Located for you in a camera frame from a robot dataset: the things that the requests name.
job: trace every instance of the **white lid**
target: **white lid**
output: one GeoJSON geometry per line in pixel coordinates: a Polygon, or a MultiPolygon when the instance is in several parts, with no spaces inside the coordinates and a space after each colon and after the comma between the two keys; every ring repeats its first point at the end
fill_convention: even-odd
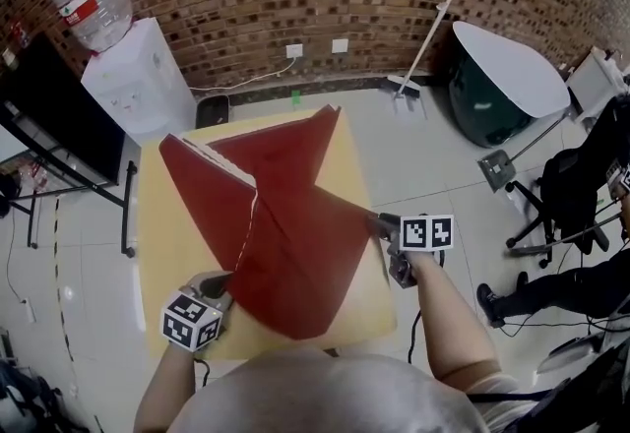
{"type": "Polygon", "coordinates": [[[458,40],[497,88],[533,118],[567,107],[567,86],[537,51],[466,22],[454,22],[458,40]]]}

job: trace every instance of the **shoe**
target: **shoe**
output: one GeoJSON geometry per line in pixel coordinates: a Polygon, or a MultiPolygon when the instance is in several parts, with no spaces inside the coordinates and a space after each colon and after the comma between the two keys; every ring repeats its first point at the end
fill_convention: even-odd
{"type": "Polygon", "coordinates": [[[505,325],[505,321],[503,318],[498,317],[494,313],[493,303],[499,298],[494,294],[490,286],[488,286],[485,282],[480,284],[476,289],[476,300],[479,302],[481,309],[485,316],[488,318],[488,322],[492,328],[501,328],[505,325]]]}
{"type": "Polygon", "coordinates": [[[516,290],[518,291],[523,286],[525,286],[528,282],[530,282],[530,277],[527,272],[521,272],[519,276],[516,278],[516,290]]]}

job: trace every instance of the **wooden table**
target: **wooden table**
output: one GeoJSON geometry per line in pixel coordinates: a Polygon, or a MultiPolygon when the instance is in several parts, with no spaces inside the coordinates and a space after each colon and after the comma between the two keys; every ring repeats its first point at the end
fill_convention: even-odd
{"type": "MultiPolygon", "coordinates": [[[[299,111],[200,129],[186,136],[212,141],[311,116],[299,111]]],[[[316,184],[354,204],[371,209],[356,149],[342,112],[316,184]]],[[[159,333],[159,311],[168,295],[192,276],[221,267],[179,197],[158,151],[158,142],[142,149],[138,187],[140,281],[152,356],[166,339],[159,333]]],[[[265,350],[303,344],[340,347],[384,336],[396,328],[394,304],[380,243],[370,240],[354,279],[328,332],[312,340],[291,340],[258,323],[238,305],[228,316],[228,330],[210,344],[205,357],[247,359],[265,350]]]]}

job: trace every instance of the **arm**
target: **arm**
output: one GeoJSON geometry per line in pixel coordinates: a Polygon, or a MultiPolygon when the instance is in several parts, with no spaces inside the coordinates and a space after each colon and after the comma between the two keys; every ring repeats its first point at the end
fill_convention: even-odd
{"type": "Polygon", "coordinates": [[[433,376],[465,391],[500,371],[488,333],[449,277],[428,253],[407,253],[417,280],[426,351],[433,376]]]}
{"type": "Polygon", "coordinates": [[[630,197],[627,195],[621,199],[621,217],[625,223],[626,230],[630,232],[630,197]]]}
{"type": "Polygon", "coordinates": [[[134,433],[165,432],[194,393],[194,354],[170,343],[140,402],[134,433]]]}

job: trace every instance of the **electrical socket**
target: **electrical socket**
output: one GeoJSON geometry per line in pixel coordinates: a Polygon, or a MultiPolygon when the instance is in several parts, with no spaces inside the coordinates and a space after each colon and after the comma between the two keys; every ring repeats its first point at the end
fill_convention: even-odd
{"type": "Polygon", "coordinates": [[[333,39],[332,53],[346,53],[347,52],[347,39],[333,39]]]}
{"type": "Polygon", "coordinates": [[[303,45],[300,44],[288,44],[286,46],[286,58],[294,59],[303,55],[303,45]]]}

